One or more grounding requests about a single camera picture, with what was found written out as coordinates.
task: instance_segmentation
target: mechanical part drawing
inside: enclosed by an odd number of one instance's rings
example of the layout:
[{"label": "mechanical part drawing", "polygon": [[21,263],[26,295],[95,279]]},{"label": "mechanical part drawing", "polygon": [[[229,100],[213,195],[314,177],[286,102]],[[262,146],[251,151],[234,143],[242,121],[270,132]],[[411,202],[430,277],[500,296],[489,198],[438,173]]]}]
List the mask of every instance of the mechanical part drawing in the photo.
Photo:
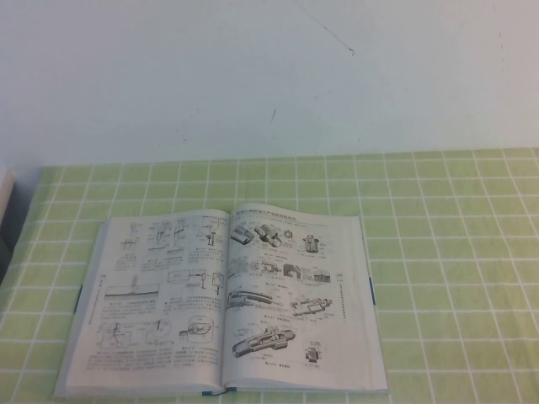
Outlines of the mechanical part drawing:
[{"label": "mechanical part drawing", "polygon": [[216,293],[219,295],[219,289],[225,285],[225,276],[214,272],[211,276],[211,284],[217,288]]},{"label": "mechanical part drawing", "polygon": [[307,359],[309,362],[315,364],[321,358],[322,356],[320,355],[320,349],[315,347],[305,349],[305,359]]},{"label": "mechanical part drawing", "polygon": [[170,246],[171,227],[169,221],[154,223],[149,227],[151,233],[148,236],[148,241],[151,243],[151,246],[148,248],[148,251],[158,252]]},{"label": "mechanical part drawing", "polygon": [[167,253],[177,254],[182,253],[184,247],[180,246],[180,243],[185,239],[185,229],[188,226],[185,224],[185,219],[178,219],[173,228],[173,244],[169,246]]},{"label": "mechanical part drawing", "polygon": [[302,272],[300,270],[300,267],[298,267],[297,265],[291,265],[289,263],[283,265],[283,274],[285,276],[289,276],[290,278],[293,278],[294,274],[298,279],[302,278]]},{"label": "mechanical part drawing", "polygon": [[283,243],[279,238],[279,233],[272,225],[260,225],[254,228],[260,240],[267,242],[272,247],[280,247]]},{"label": "mechanical part drawing", "polygon": [[245,227],[237,225],[236,227],[234,227],[230,238],[235,242],[239,242],[240,244],[243,244],[245,246],[254,239],[254,234],[251,231],[247,230]]},{"label": "mechanical part drawing", "polygon": [[318,253],[318,239],[314,238],[312,234],[308,234],[306,238],[303,239],[305,242],[305,251],[308,253]]},{"label": "mechanical part drawing", "polygon": [[135,299],[157,297],[159,284],[136,284],[138,276],[133,276],[130,286],[109,286],[104,292],[105,299]]},{"label": "mechanical part drawing", "polygon": [[325,282],[327,284],[331,282],[331,275],[323,269],[315,269],[312,276],[317,282]]},{"label": "mechanical part drawing", "polygon": [[184,271],[172,271],[168,273],[167,282],[170,284],[180,284],[182,282],[188,282],[191,276],[199,276],[201,281],[201,288],[205,289],[204,287],[204,281],[205,281],[205,272],[202,272],[200,274],[193,274],[191,273],[191,270],[186,269]]},{"label": "mechanical part drawing", "polygon": [[259,259],[259,261],[254,265],[254,268],[257,270],[262,271],[262,274],[266,272],[267,274],[277,274],[280,272],[279,267],[275,265],[274,263],[269,263],[268,261],[264,261],[262,258]]},{"label": "mechanical part drawing", "polygon": [[210,343],[213,341],[213,320],[206,316],[193,316],[187,330],[180,331],[179,337],[187,338],[190,343]]},{"label": "mechanical part drawing", "polygon": [[136,244],[139,242],[138,227],[140,227],[138,223],[131,223],[129,237],[121,243],[123,250],[131,250],[133,247],[136,247]]},{"label": "mechanical part drawing", "polygon": [[101,332],[98,345],[101,348],[129,348],[141,344],[171,343],[172,341],[162,340],[171,330],[172,324],[167,319],[156,322],[102,324],[98,330]]},{"label": "mechanical part drawing", "polygon": [[216,233],[212,231],[211,234],[206,234],[205,238],[208,239],[208,246],[213,246],[216,241]]},{"label": "mechanical part drawing", "polygon": [[326,307],[330,307],[333,303],[330,299],[303,299],[290,303],[294,309],[294,316],[302,316],[304,314],[315,314],[320,311],[326,311]]},{"label": "mechanical part drawing", "polygon": [[194,216],[193,230],[198,237],[205,237],[208,246],[213,246],[216,241],[216,231],[224,223],[224,219],[215,216]]},{"label": "mechanical part drawing", "polygon": [[278,327],[268,327],[259,335],[246,338],[232,347],[232,354],[241,358],[246,354],[272,348],[275,351],[288,347],[288,342],[296,337],[292,330],[279,330]]},{"label": "mechanical part drawing", "polygon": [[232,258],[228,261],[228,278],[234,275],[246,274],[249,272],[249,262],[247,257]]},{"label": "mechanical part drawing", "polygon": [[263,293],[257,292],[249,292],[247,290],[237,290],[228,294],[227,309],[230,309],[231,307],[254,306],[253,301],[265,303],[266,305],[273,304],[282,306],[281,303],[273,301],[273,297],[271,297],[270,295],[265,295]]}]

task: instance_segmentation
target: green checkered tablecloth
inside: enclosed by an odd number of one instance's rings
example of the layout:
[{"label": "green checkered tablecloth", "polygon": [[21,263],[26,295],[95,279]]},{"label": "green checkered tablecloth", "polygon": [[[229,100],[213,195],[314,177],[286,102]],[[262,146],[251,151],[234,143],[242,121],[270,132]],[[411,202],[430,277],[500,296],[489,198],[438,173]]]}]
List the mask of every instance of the green checkered tablecloth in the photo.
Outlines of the green checkered tablecloth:
[{"label": "green checkered tablecloth", "polygon": [[0,401],[52,401],[103,221],[253,201],[361,216],[391,395],[124,401],[539,402],[538,157],[539,148],[45,168],[0,287]]}]

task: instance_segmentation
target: technical illustration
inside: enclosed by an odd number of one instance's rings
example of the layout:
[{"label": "technical illustration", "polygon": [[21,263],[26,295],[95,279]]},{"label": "technical illustration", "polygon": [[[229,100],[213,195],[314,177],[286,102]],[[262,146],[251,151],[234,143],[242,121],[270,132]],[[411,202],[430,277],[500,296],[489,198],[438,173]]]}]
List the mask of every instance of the technical illustration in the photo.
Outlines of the technical illustration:
[{"label": "technical illustration", "polygon": [[313,235],[308,234],[306,238],[303,239],[305,242],[305,251],[308,253],[318,253],[318,239],[314,238]]},{"label": "technical illustration", "polygon": [[113,322],[99,326],[101,348],[129,348],[141,344],[162,345],[172,343],[163,340],[170,333],[172,325],[169,320],[161,319],[156,322]]},{"label": "technical illustration", "polygon": [[249,261],[247,257],[231,258],[228,261],[228,278],[234,275],[246,274],[249,272]]},{"label": "technical illustration", "polygon": [[219,295],[219,289],[225,285],[225,276],[214,272],[211,276],[211,284],[217,288],[216,293]]},{"label": "technical illustration", "polygon": [[187,338],[191,343],[210,343],[213,341],[213,320],[206,316],[193,316],[187,329],[179,332],[179,337]]},{"label": "technical illustration", "polygon": [[237,225],[236,227],[234,227],[230,238],[235,242],[239,242],[240,244],[243,244],[245,246],[254,239],[254,234],[251,231],[247,230],[245,227]]},{"label": "technical illustration", "polygon": [[178,219],[172,229],[172,245],[168,247],[167,253],[177,254],[184,250],[184,247],[180,243],[185,239],[185,229],[188,225],[185,224],[185,219]]},{"label": "technical illustration", "polygon": [[305,359],[307,359],[309,362],[315,364],[321,358],[322,356],[320,356],[320,349],[316,347],[309,347],[305,349]]},{"label": "technical illustration", "polygon": [[133,276],[130,286],[109,286],[104,292],[105,299],[136,299],[157,297],[159,284],[136,284],[137,275]]},{"label": "technical illustration", "polygon": [[282,306],[282,303],[273,301],[273,297],[263,293],[249,292],[247,290],[237,290],[228,294],[227,309],[231,307],[254,306],[254,302],[265,303],[266,305]]},{"label": "technical illustration", "polygon": [[150,235],[148,241],[151,246],[148,251],[160,251],[170,246],[169,238],[172,225],[169,221],[162,221],[160,223],[154,223],[149,227]]},{"label": "technical illustration", "polygon": [[139,242],[139,223],[131,223],[129,226],[129,236],[121,242],[122,250],[131,250],[136,247],[136,244]]},{"label": "technical illustration", "polygon": [[188,282],[191,277],[198,276],[200,277],[201,285],[200,287],[202,289],[205,289],[204,282],[205,282],[205,271],[196,271],[196,270],[190,270],[185,269],[183,271],[171,271],[168,273],[167,281],[170,284],[180,284],[183,282]]},{"label": "technical illustration", "polygon": [[304,314],[315,314],[320,311],[326,311],[326,307],[330,307],[333,303],[330,299],[303,299],[290,303],[294,309],[294,316],[302,316]]},{"label": "technical illustration", "polygon": [[224,222],[224,219],[215,216],[193,216],[193,231],[196,236],[205,237],[208,246],[213,246],[216,241],[216,231],[221,228]]},{"label": "technical illustration", "polygon": [[298,278],[298,279],[301,279],[302,278],[302,272],[300,270],[300,267],[298,267],[297,265],[291,265],[289,263],[286,263],[284,266],[283,266],[283,274],[285,276],[289,276],[291,278],[294,277],[294,275]]},{"label": "technical illustration", "polygon": [[260,258],[259,261],[254,264],[254,269],[261,271],[262,274],[263,273],[277,274],[280,272],[280,269],[279,267],[277,267],[277,265],[275,265],[274,263],[265,261],[262,258]]},{"label": "technical illustration", "polygon": [[277,230],[272,225],[256,226],[254,231],[259,235],[260,240],[267,242],[272,247],[280,247],[283,243],[279,238]]},{"label": "technical illustration", "polygon": [[278,327],[268,327],[266,330],[253,337],[244,339],[232,347],[232,354],[241,358],[246,354],[272,348],[274,350],[288,347],[288,342],[296,337],[292,330],[279,330]]},{"label": "technical illustration", "polygon": [[312,276],[317,282],[325,282],[327,284],[331,282],[331,275],[323,269],[315,269]]}]

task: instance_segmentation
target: open book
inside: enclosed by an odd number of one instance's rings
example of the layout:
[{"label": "open book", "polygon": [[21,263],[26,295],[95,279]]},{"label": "open book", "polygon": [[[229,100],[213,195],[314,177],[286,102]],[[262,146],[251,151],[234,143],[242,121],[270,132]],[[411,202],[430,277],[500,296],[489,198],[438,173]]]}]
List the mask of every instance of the open book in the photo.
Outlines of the open book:
[{"label": "open book", "polygon": [[386,391],[357,217],[239,205],[101,227],[56,396]]}]

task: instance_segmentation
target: white wall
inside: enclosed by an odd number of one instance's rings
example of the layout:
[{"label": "white wall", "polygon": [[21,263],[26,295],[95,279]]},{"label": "white wall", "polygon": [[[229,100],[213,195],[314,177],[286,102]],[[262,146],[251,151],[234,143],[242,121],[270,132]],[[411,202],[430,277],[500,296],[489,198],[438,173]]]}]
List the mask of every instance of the white wall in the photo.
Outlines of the white wall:
[{"label": "white wall", "polygon": [[536,146],[538,15],[532,0],[4,1],[0,160]]}]

